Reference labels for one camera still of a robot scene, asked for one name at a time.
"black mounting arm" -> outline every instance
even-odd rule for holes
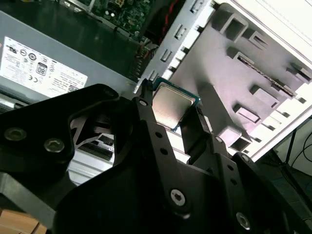
[[[52,234],[311,233],[247,156],[228,156],[198,107],[180,123],[190,160],[178,162],[152,83],[141,90],[128,100],[94,85],[0,115],[0,205]],[[115,136],[114,166],[75,187],[75,148],[102,133]]]

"wooden surface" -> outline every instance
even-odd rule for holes
[[[0,216],[0,234],[31,234],[38,221],[28,214],[3,210]],[[45,234],[40,224],[35,234]]]

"power supply label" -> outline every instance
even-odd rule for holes
[[[0,76],[50,98],[81,89],[88,77],[13,39],[4,38]]]

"black cable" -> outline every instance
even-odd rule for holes
[[[306,206],[310,210],[310,212],[312,212],[312,201],[310,200],[310,198],[307,196],[305,191],[301,188],[301,186],[298,184],[298,182],[295,180],[295,178],[293,177],[293,175],[289,171],[288,164],[283,163],[282,160],[276,154],[276,152],[274,152],[273,150],[271,150],[271,156],[274,157],[275,161],[281,165],[279,167],[279,169],[281,171],[281,174],[285,178],[285,180],[293,187],[293,189],[297,192],[297,194],[300,196],[302,201],[306,204]]]
[[[299,156],[310,146],[312,146],[312,144],[308,145],[307,147],[303,148],[302,151],[300,151],[300,153],[297,155],[297,157],[294,159],[294,161],[292,162],[291,167],[293,167],[294,163],[296,162],[296,160],[299,158]]]
[[[309,162],[312,162],[312,160],[311,160],[311,159],[308,159],[308,157],[306,156],[306,154],[305,154],[305,147],[306,147],[306,143],[307,143],[307,141],[308,141],[308,139],[310,138],[311,135],[312,135],[312,133],[310,133],[310,134],[308,135],[308,137],[307,137],[306,140],[304,141],[304,144],[303,144],[303,147],[302,147],[303,156],[304,156],[304,157],[306,158],[306,160],[309,161]]]
[[[285,160],[286,164],[288,164],[289,159],[291,158],[291,153],[292,153],[292,149],[293,149],[293,142],[294,142],[294,139],[296,137],[296,132],[297,132],[297,129],[295,128],[292,132],[292,138],[291,138],[291,141],[289,143],[289,147],[288,147],[288,151],[287,151],[287,155],[286,155],[286,160]]]

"wire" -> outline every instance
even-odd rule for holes
[[[162,40],[165,38],[165,35],[166,35],[166,32],[167,32],[167,28],[168,28],[168,25],[169,25],[169,16],[172,14],[174,6],[175,6],[175,4],[178,1],[179,0],[174,0],[174,2],[172,2],[170,7],[169,7],[169,11],[168,11],[168,13],[166,14],[166,17],[165,17],[165,24],[162,27],[162,38],[159,39],[159,44],[161,44]]]
[[[143,59],[146,59],[150,55],[151,51],[147,51],[146,54],[143,56]]]
[[[293,132],[292,132],[292,138],[291,138],[291,141],[289,143],[285,164],[288,164],[289,163],[289,159],[291,158],[291,153],[292,153],[292,149],[293,149],[293,142],[294,142],[294,139],[296,137],[296,132],[297,132],[297,129],[295,128],[293,130]]]
[[[156,48],[150,50],[149,53],[146,54],[146,55],[144,56],[144,59],[145,59],[148,55],[151,55],[151,56],[152,56],[151,58],[153,58],[154,55],[155,55],[155,53],[156,53],[156,50],[157,50],[157,49],[158,49],[158,47],[156,47]]]
[[[141,58],[143,58],[143,57],[146,56],[147,53],[146,53],[145,55],[140,55],[140,54],[141,54],[141,52],[143,51],[143,49],[144,49],[146,46],[148,46],[150,43],[152,43],[152,41],[151,41],[151,40],[148,40],[148,39],[146,39],[145,42],[142,43],[142,45],[138,48],[138,50],[137,50],[137,52],[136,52],[136,56],[135,56],[136,59],[141,59]]]
[[[295,158],[294,161],[292,162],[291,167],[293,167],[294,163],[295,163],[296,160],[299,158],[299,156],[300,156],[307,148],[309,148],[310,146],[312,146],[312,144],[308,145],[307,147],[303,148],[302,151],[300,151],[300,153],[296,156],[296,158]]]
[[[306,154],[305,154],[305,147],[306,147],[306,143],[307,143],[307,141],[308,141],[308,139],[310,138],[310,136],[312,135],[312,133],[310,133],[309,135],[308,135],[308,137],[306,138],[306,140],[304,141],[304,143],[303,143],[303,147],[302,147],[302,150],[303,150],[303,156],[306,158],[306,160],[307,161],[309,161],[309,162],[312,162],[312,160],[311,159],[308,159],[308,157],[306,156]]]

